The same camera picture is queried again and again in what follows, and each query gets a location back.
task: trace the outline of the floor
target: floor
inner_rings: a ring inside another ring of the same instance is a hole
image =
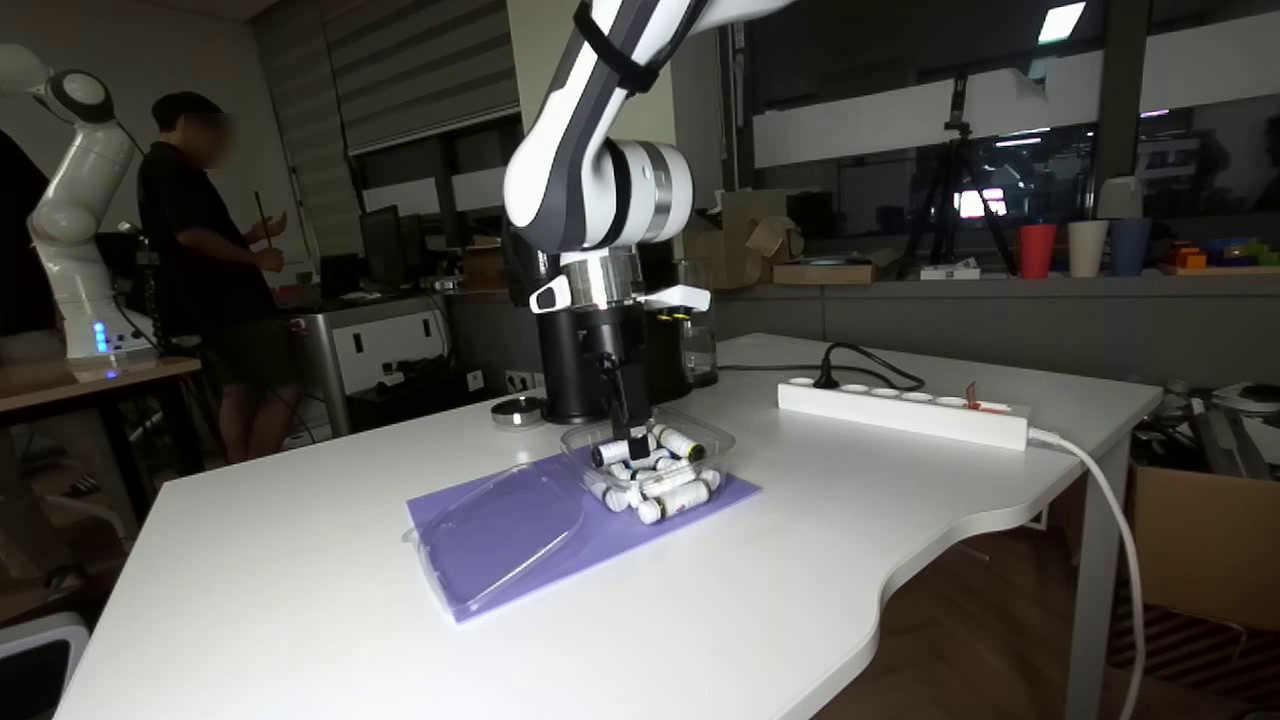
[[[1074,555],[1061,534],[970,538],[892,598],[877,664],[822,720],[1053,720],[1074,643]],[[1110,716],[1122,716],[1112,672]],[[1148,679],[1142,720],[1242,720],[1244,702]]]

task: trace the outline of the power strip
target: power strip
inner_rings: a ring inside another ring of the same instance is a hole
[[[1010,405],[898,392],[867,382],[813,386],[810,377],[775,382],[779,413],[851,421],[892,430],[983,445],[1000,451],[1027,449],[1027,415]]]

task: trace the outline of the black stand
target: black stand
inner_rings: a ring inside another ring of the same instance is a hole
[[[908,241],[904,255],[898,258],[902,281],[913,274],[924,231],[931,231],[928,265],[955,265],[955,237],[961,237],[955,193],[961,187],[976,187],[992,242],[1005,258],[1005,268],[1018,272],[1005,226],[1000,226],[983,187],[976,184],[972,126],[963,121],[963,91],[970,91],[970,76],[955,76],[952,117],[945,123],[950,130],[955,130],[955,139],[950,139],[939,148],[939,158],[928,170],[924,204],[913,211],[913,241]]]

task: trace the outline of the red cup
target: red cup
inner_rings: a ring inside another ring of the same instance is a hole
[[[1058,222],[1020,222],[1018,226],[1018,272],[1026,281],[1046,281],[1053,268]]]

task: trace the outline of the purple mat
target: purple mat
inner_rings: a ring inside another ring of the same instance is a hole
[[[503,606],[759,493],[741,475],[725,475],[713,504],[647,527],[635,512],[615,514],[588,494],[588,468],[588,451],[560,451],[522,470],[495,470],[408,501],[427,570],[435,576],[454,620],[465,625]]]

